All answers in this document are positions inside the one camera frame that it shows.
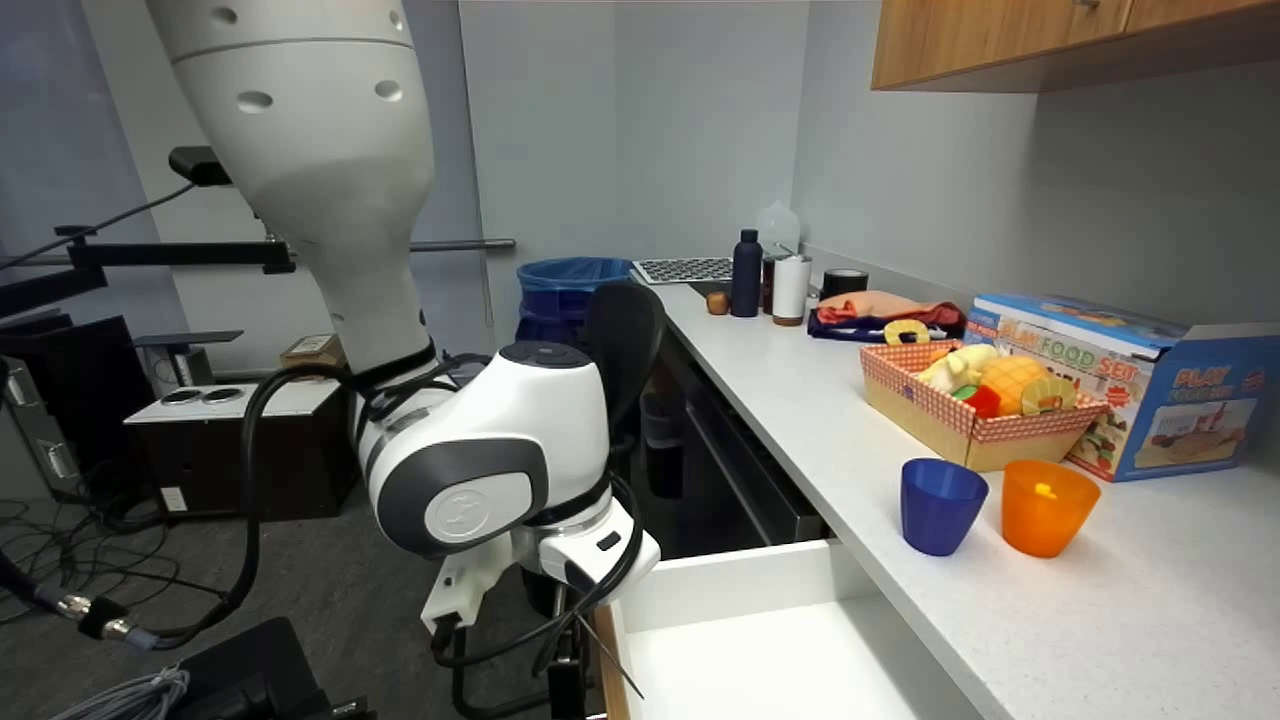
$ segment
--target cabinet door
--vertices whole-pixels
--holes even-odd
[[[1135,0],[1129,32],[1230,13],[1275,0]]]
[[[884,0],[873,87],[1124,32],[1133,0]]]

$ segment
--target kitchen counter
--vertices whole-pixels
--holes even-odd
[[[855,342],[713,316],[657,286],[675,332],[987,720],[1280,714],[1280,478],[1105,484],[1057,559],[1000,536],[1001,473],[951,557],[902,539],[902,462],[936,457],[864,400]]]

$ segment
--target checkered tray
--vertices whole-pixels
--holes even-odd
[[[648,284],[717,282],[733,279],[731,258],[673,258],[632,263]]]
[[[961,345],[948,341],[861,350],[867,401],[872,407],[952,462],[979,471],[1000,470],[1014,460],[1059,462],[1107,406],[1080,393],[1074,410],[1025,418],[978,418],[972,406],[918,377],[936,350]]]

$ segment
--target trash bin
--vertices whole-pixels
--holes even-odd
[[[558,258],[521,265],[520,324],[516,340],[573,345],[586,322],[586,305],[595,288],[631,277],[631,261],[621,258]]]
[[[645,474],[655,497],[684,496],[685,404],[676,393],[640,396],[640,434],[644,438]]]

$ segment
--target wall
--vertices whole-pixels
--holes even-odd
[[[142,186],[152,196],[168,192],[180,181],[169,170],[169,150],[204,145],[205,140],[146,6],[115,0],[83,0],[83,5]],[[435,184],[413,240],[476,240],[481,236],[457,3],[408,1],[406,17],[430,99],[436,151]],[[262,237],[261,223],[233,188],[188,193],[154,215],[165,242]],[[411,261],[438,343],[453,351],[492,350],[483,259],[463,252],[419,255]],[[193,331],[244,329],[236,342],[210,347],[219,370],[274,368],[276,355],[297,337],[332,331],[320,292],[305,268],[289,275],[262,275],[244,268],[179,269],[174,282]]]
[[[791,195],[806,3],[465,3],[498,342],[520,264],[724,255]]]
[[[147,201],[79,3],[8,9],[0,64],[0,255],[50,242],[54,225],[97,223]],[[155,223],[142,213],[95,242],[156,242]],[[47,272],[0,270],[0,283]],[[166,268],[113,268],[106,275],[109,287],[58,306],[78,323],[123,314],[134,336],[187,329]]]
[[[812,6],[795,190],[810,243],[968,291],[1280,318],[1280,64],[870,92],[878,20],[878,3]]]

